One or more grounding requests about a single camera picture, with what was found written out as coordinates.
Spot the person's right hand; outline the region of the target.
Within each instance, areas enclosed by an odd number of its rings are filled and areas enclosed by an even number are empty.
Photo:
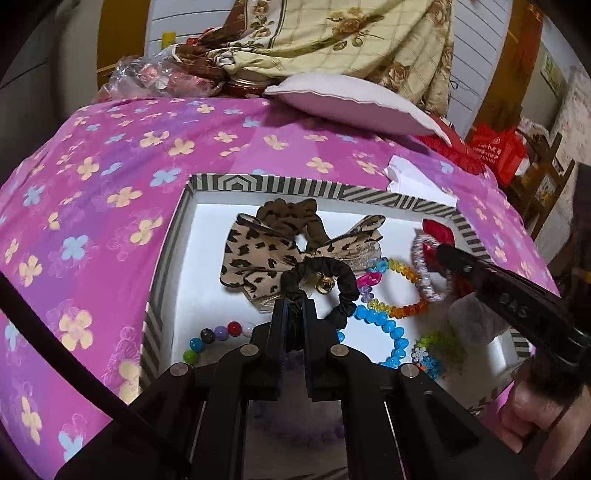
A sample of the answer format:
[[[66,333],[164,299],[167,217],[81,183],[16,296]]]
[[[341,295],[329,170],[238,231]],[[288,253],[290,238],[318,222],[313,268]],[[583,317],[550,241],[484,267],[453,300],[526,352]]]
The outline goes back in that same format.
[[[534,427],[549,436],[536,459],[539,479],[553,479],[575,453],[590,427],[590,392],[585,388],[565,410],[552,399],[535,392],[524,379],[511,388],[499,411],[496,435],[519,453]]]

